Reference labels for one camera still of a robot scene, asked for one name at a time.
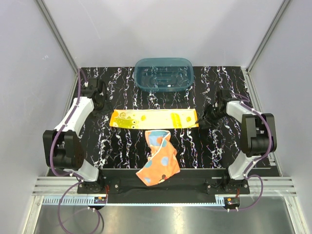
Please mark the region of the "yellow patterned towel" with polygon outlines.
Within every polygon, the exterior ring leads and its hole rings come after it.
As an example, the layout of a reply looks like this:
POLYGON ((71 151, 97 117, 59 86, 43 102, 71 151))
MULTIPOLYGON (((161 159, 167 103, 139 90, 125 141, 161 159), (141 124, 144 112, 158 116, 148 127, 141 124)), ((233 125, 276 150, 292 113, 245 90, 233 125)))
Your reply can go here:
POLYGON ((114 110, 111 127, 135 130, 196 128, 195 109, 114 110))

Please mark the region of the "orange dotted towel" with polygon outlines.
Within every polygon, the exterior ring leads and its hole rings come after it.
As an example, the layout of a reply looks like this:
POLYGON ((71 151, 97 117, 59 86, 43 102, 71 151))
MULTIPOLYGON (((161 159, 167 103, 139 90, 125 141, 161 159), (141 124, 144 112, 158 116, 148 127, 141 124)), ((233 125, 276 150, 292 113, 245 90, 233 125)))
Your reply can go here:
POLYGON ((151 156, 136 175, 146 186, 155 186, 180 172, 177 151, 170 142, 171 133, 167 130, 146 131, 145 138, 151 156))

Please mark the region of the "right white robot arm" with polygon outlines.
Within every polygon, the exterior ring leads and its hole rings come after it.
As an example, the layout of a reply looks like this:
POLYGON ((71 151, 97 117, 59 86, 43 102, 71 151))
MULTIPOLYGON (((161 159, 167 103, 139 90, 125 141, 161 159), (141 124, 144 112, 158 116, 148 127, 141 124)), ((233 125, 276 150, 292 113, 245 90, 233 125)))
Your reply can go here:
POLYGON ((207 104, 203 115, 196 121, 201 129, 216 127, 224 117, 233 117, 240 123, 240 152, 217 185, 226 193, 243 187, 251 177, 251 169, 277 148, 273 114, 256 111, 246 104, 249 101, 245 96, 220 89, 214 103, 207 104))

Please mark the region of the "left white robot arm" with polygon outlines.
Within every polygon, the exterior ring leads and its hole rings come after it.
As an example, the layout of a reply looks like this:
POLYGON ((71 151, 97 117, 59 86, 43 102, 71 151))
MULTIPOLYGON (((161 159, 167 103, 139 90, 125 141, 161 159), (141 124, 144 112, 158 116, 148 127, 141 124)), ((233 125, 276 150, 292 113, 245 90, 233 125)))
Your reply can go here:
POLYGON ((104 190, 104 176, 85 159, 78 135, 89 115, 110 116, 112 113, 104 81, 91 78, 84 88, 78 88, 78 97, 64 119, 42 136, 46 164, 55 176, 75 176, 80 182, 88 183, 94 193, 104 190))

